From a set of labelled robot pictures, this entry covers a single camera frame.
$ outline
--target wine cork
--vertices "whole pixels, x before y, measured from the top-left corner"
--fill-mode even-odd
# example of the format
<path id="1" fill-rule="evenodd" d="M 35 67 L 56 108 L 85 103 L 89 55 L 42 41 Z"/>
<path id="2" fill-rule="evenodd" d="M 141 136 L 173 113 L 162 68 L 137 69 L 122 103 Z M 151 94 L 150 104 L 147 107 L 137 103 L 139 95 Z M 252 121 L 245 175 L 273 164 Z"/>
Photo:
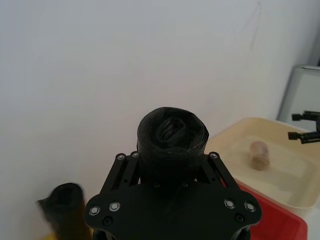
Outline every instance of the wine cork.
<path id="1" fill-rule="evenodd" d="M 250 145 L 250 164 L 255 170 L 265 171 L 270 166 L 269 149 L 263 141 L 254 141 Z"/>

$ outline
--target beige container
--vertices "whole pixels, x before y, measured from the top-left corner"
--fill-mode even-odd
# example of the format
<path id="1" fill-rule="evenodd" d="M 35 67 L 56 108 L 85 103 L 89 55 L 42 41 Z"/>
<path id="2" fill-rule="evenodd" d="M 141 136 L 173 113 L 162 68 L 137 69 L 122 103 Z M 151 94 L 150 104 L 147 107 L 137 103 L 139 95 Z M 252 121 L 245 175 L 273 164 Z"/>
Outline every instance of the beige container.
<path id="1" fill-rule="evenodd" d="M 279 121 L 245 118 L 210 139 L 205 153 L 219 153 L 238 182 L 305 217 L 320 195 L 320 143 L 288 140 L 288 132 L 302 131 Z M 249 149 L 254 141 L 268 145 L 267 170 L 251 168 Z"/>

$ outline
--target red container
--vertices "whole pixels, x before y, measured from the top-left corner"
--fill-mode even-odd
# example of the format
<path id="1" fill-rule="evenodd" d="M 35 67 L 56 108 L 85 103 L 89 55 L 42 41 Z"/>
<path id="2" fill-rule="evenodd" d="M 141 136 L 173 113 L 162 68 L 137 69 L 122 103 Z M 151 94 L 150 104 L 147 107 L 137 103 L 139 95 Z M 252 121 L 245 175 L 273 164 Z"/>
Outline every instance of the red container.
<path id="1" fill-rule="evenodd" d="M 240 184 L 239 187 L 252 194 L 262 209 L 261 221 L 250 227 L 251 240 L 307 240 L 308 226 L 302 218 Z"/>

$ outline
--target plastic tub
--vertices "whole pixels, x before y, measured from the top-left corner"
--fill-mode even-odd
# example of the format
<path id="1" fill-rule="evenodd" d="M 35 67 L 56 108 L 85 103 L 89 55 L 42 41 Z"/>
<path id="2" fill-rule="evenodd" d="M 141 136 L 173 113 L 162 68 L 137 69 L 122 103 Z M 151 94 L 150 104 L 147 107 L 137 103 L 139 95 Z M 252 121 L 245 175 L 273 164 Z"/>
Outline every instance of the plastic tub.
<path id="1" fill-rule="evenodd" d="M 205 152 L 218 152 L 232 176 L 250 190 L 305 217 L 320 195 L 320 145 L 288 140 L 293 126 L 262 118 L 245 118 L 210 139 Z M 249 163 L 254 141 L 268 145 L 270 168 L 258 171 Z"/>
<path id="2" fill-rule="evenodd" d="M 251 240 L 307 240 L 308 226 L 302 218 L 241 184 L 239 186 L 254 195 L 262 209 L 261 221 L 250 228 Z"/>

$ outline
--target black fabric roll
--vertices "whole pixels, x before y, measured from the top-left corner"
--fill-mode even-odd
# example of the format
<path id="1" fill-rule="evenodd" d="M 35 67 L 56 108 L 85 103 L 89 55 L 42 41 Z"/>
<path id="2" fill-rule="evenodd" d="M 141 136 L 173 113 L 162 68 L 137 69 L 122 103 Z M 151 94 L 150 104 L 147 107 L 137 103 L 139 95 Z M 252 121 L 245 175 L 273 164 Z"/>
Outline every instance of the black fabric roll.
<path id="1" fill-rule="evenodd" d="M 62 184 L 38 204 L 57 240 L 92 240 L 84 221 L 85 201 L 79 185 Z"/>
<path id="2" fill-rule="evenodd" d="M 193 113 L 161 107 L 147 114 L 137 130 L 141 182 L 193 181 L 209 133 Z"/>

